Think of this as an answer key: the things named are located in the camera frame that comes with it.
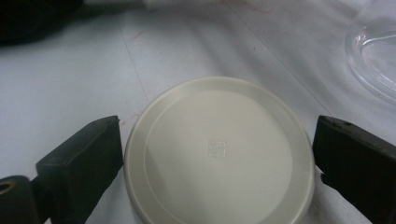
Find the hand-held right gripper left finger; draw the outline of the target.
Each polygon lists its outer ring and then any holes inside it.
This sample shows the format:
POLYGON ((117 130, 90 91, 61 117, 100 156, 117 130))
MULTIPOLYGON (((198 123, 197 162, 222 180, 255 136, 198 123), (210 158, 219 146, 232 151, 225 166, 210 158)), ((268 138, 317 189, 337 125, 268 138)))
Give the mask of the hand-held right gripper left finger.
POLYGON ((87 124, 35 166, 39 220, 85 224, 122 165, 119 118, 87 124))

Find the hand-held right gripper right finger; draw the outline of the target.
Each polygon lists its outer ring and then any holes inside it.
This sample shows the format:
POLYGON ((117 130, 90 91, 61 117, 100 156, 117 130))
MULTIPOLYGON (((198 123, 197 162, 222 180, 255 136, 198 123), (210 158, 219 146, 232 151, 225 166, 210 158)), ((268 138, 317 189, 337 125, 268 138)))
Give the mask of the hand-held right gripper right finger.
POLYGON ((313 152, 325 185, 373 224, 396 224, 396 146, 353 123, 320 116, 313 152))

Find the clear plastic container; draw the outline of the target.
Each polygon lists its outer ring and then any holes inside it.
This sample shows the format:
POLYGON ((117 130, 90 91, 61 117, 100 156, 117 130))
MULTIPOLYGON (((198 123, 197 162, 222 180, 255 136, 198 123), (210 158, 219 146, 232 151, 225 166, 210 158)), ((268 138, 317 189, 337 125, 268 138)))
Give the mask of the clear plastic container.
POLYGON ((396 105, 396 0, 369 2, 347 28, 345 50, 357 80, 396 105))

